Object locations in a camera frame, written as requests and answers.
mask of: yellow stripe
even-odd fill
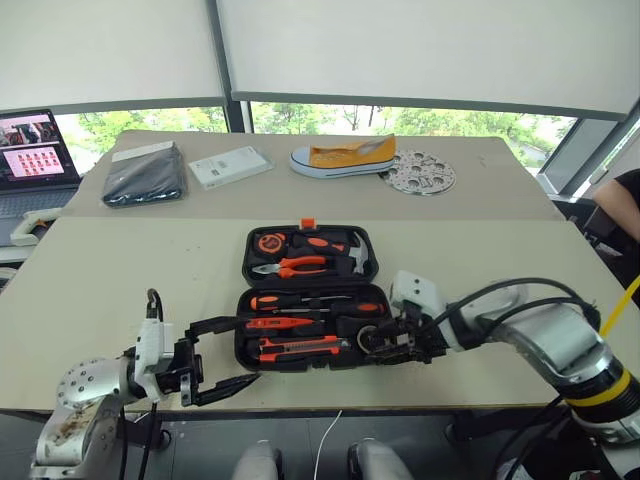
[[[620,379],[614,383],[608,390],[588,398],[565,398],[564,401],[573,407],[594,407],[602,403],[613,400],[631,383],[631,374],[629,370],[622,372]]]

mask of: screwdriver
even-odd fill
[[[330,297],[305,297],[302,295],[267,295],[264,297],[253,297],[249,304],[253,310],[275,310],[282,307],[292,307],[311,300],[337,300],[340,298],[351,298],[347,295],[332,295]]]
[[[273,310],[273,313],[331,313],[334,316],[346,315],[351,317],[377,317],[384,313],[381,303],[335,302],[329,308],[283,308]]]
[[[303,327],[305,325],[313,325],[315,320],[310,318],[297,317],[265,317],[252,318],[245,324],[246,328],[263,328],[273,330],[287,330],[289,328]]]
[[[295,235],[293,237],[294,247],[310,246],[316,253],[324,253],[328,255],[348,255],[351,246],[345,243],[329,242],[324,238],[307,237]]]

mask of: circular metal plate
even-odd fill
[[[58,384],[58,404],[80,410],[96,399],[114,393],[114,388],[120,386],[119,365],[117,359],[104,358],[92,358],[74,365]]]
[[[434,155],[416,150],[401,150],[395,163],[380,176],[396,190],[411,195],[435,195],[456,183],[451,165]]]

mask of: black tool case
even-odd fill
[[[351,252],[351,247],[362,247],[359,242],[365,244],[367,254],[366,260],[363,258],[361,262],[362,271],[356,273],[354,272],[356,260],[348,253]],[[325,257],[328,263],[295,268],[298,270],[327,269],[328,271],[296,274],[289,278],[282,278],[275,272],[261,274],[254,271],[254,267],[276,264],[283,258],[299,259],[309,256]],[[232,327],[235,328],[235,355],[238,362],[249,370],[282,372],[305,371],[309,366],[320,368],[326,365],[332,369],[346,369],[370,363],[366,352],[358,345],[358,332],[367,325],[378,325],[392,320],[384,292],[370,283],[377,272],[378,262],[369,235],[360,227],[316,226],[315,222],[307,221],[301,222],[300,227],[281,225],[254,229],[248,235],[242,264],[242,273],[253,288],[240,297],[236,312],[237,320]],[[282,308],[331,311],[274,313],[272,310],[258,311],[256,310],[258,307],[269,308],[269,306],[261,307],[255,305],[255,301],[252,302],[252,299],[257,297],[281,296],[282,298],[283,295],[299,295],[301,298],[310,300]],[[318,297],[331,296],[349,298],[318,299]],[[356,303],[359,305],[358,308],[365,309],[364,313],[354,310]],[[255,318],[269,321],[273,317],[303,318],[313,323],[293,328],[274,329],[268,325],[252,326],[253,322],[246,321]],[[316,346],[312,348],[307,343],[310,341],[320,341],[320,344],[317,348]],[[326,342],[338,344],[339,347],[329,350],[325,348]],[[285,348],[289,349],[286,354],[283,352]]]

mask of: person's arm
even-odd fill
[[[598,188],[593,199],[631,238],[640,243],[640,208],[633,196],[616,180]]]

